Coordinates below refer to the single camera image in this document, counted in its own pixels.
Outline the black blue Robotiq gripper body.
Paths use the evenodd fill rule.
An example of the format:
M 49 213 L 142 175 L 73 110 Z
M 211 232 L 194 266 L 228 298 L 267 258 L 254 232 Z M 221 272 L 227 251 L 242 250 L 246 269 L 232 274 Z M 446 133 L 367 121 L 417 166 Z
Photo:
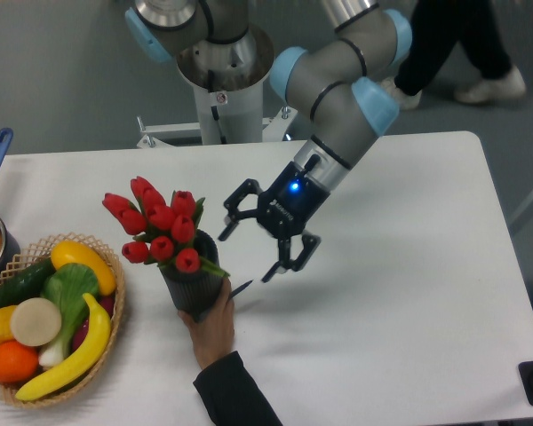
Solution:
M 330 192 L 310 177 L 320 160 L 308 160 L 304 169 L 290 162 L 258 197 L 257 222 L 278 240 L 301 234 Z

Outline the black sleeved forearm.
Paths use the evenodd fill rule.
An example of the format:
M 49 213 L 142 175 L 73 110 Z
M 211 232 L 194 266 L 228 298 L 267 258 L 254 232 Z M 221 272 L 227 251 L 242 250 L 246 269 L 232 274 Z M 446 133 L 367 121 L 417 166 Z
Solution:
M 282 425 L 238 351 L 206 367 L 193 385 L 214 425 Z

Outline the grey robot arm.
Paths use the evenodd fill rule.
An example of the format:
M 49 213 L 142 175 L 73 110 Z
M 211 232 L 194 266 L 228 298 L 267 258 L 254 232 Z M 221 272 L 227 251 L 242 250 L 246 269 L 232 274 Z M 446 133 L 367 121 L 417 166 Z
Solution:
M 336 38 L 315 52 L 280 53 L 245 1 L 136 1 L 127 26 L 153 61 L 177 64 L 192 86 L 205 145 L 259 142 L 263 86 L 307 117 L 314 133 L 273 184 L 252 179 L 226 200 L 227 238 L 253 217 L 278 242 L 271 273 L 297 272 L 320 238 L 306 224 L 394 122 L 399 107 L 370 75 L 409 51 L 409 22 L 375 1 L 323 3 Z

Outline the person's bare hand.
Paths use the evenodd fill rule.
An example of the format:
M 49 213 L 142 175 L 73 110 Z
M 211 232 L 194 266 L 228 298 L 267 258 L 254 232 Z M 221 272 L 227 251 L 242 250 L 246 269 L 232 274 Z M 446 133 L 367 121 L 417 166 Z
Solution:
M 207 316 L 196 322 L 187 312 L 178 315 L 190 334 L 193 352 L 199 367 L 204 370 L 233 350 L 235 340 L 235 303 L 230 299 L 230 280 L 225 278 L 219 296 Z

